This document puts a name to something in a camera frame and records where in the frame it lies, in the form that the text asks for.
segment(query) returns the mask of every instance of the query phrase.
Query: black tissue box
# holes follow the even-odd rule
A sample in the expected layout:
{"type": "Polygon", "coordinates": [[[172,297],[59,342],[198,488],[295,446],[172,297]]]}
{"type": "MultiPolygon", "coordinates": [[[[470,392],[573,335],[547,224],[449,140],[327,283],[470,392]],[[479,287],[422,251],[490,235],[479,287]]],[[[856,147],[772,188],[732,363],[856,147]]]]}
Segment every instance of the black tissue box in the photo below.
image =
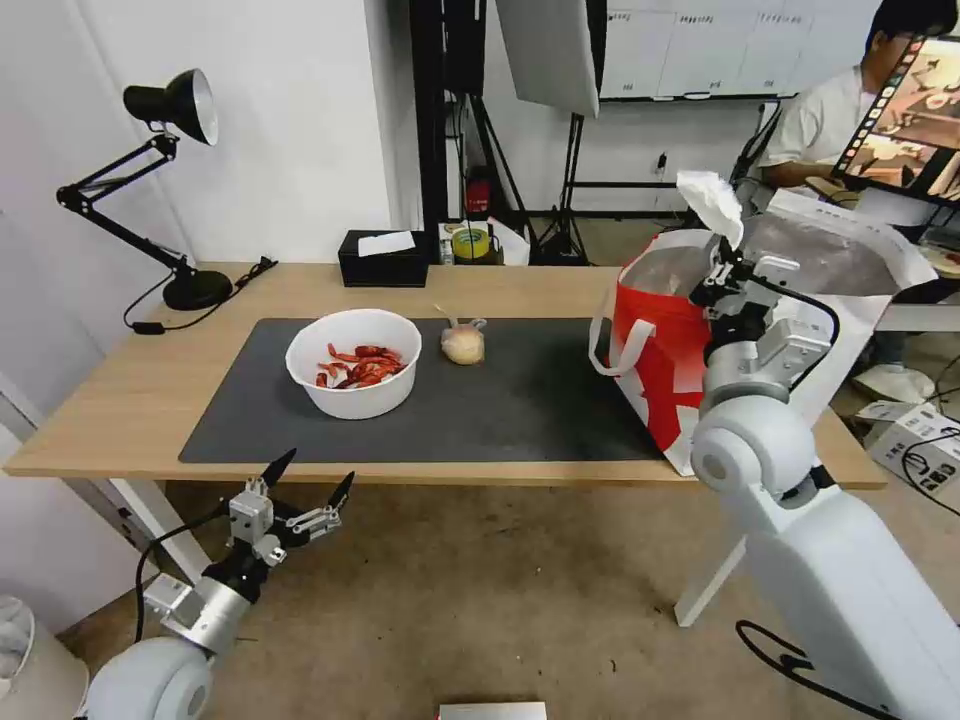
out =
{"type": "Polygon", "coordinates": [[[350,230],[340,244],[340,275],[344,287],[423,287],[430,264],[421,251],[425,233],[414,231],[417,247],[408,250],[360,257],[358,241],[371,235],[386,235],[397,230],[350,230]]]}

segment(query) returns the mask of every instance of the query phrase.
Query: white bowl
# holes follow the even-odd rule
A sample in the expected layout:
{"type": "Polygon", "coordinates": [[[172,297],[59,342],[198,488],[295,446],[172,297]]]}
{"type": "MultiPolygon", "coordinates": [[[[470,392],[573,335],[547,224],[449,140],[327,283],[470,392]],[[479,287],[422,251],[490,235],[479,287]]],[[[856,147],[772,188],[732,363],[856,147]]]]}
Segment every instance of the white bowl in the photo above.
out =
{"type": "Polygon", "coordinates": [[[344,310],[310,323],[287,348],[287,372],[314,404],[327,415],[363,420],[383,415],[407,399],[413,390],[423,341],[417,326],[386,310],[344,310]],[[336,358],[327,352],[333,343],[339,353],[353,354],[357,345],[380,345],[400,353],[406,367],[377,385],[334,390],[317,387],[317,363],[336,358]]]}

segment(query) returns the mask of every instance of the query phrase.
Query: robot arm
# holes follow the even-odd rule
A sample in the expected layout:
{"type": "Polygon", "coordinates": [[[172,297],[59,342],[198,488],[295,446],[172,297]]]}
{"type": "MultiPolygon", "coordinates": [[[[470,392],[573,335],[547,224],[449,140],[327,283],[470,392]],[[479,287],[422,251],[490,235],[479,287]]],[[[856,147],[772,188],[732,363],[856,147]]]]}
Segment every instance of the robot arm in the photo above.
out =
{"type": "Polygon", "coordinates": [[[213,684],[211,667],[236,640],[240,622],[260,599],[270,571],[287,551],[340,527],[354,474],[322,508],[306,513],[269,497],[296,450],[247,481],[228,504],[230,552],[196,586],[161,573],[144,593],[167,633],[138,642],[97,673],[87,693],[88,720],[195,720],[213,684]]]}
{"type": "Polygon", "coordinates": [[[831,344],[821,328],[771,325],[776,292],[751,287],[767,263],[787,276],[760,289],[788,286],[789,261],[721,249],[715,262],[691,296],[713,331],[692,464],[740,525],[751,575],[806,652],[784,674],[815,670],[834,699],[873,717],[960,717],[960,631],[883,521],[833,482],[788,405],[797,373],[831,344]]]}

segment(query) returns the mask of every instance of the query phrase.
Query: computer screen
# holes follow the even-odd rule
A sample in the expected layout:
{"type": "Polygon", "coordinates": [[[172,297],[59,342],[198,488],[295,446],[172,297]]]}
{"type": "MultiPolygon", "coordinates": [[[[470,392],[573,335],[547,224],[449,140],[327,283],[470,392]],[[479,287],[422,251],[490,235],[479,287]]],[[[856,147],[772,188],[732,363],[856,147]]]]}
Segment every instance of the computer screen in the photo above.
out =
{"type": "Polygon", "coordinates": [[[960,41],[910,43],[834,175],[960,207],[960,41]]]}

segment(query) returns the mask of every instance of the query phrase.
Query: white shirt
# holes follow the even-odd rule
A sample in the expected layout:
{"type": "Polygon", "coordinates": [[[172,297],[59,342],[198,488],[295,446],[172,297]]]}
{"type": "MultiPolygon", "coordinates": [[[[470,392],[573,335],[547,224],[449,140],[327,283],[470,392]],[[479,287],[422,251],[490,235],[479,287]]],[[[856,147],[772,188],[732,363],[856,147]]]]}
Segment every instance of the white shirt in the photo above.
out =
{"type": "Polygon", "coordinates": [[[864,91],[859,67],[807,90],[784,109],[757,166],[836,165],[875,99],[864,91]]]}

